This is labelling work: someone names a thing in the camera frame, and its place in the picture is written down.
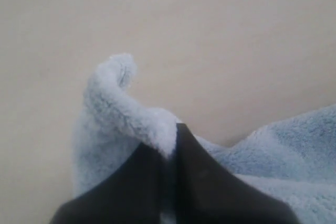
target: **beige wall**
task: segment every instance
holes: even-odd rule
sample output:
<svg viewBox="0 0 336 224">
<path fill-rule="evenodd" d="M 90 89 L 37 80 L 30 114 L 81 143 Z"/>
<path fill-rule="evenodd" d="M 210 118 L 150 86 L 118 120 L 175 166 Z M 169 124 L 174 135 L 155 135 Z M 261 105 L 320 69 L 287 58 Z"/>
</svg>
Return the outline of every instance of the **beige wall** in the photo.
<svg viewBox="0 0 336 224">
<path fill-rule="evenodd" d="M 336 0 L 0 0 L 0 223 L 70 197 L 70 129 L 111 53 L 131 93 L 216 142 L 336 102 Z"/>
</svg>

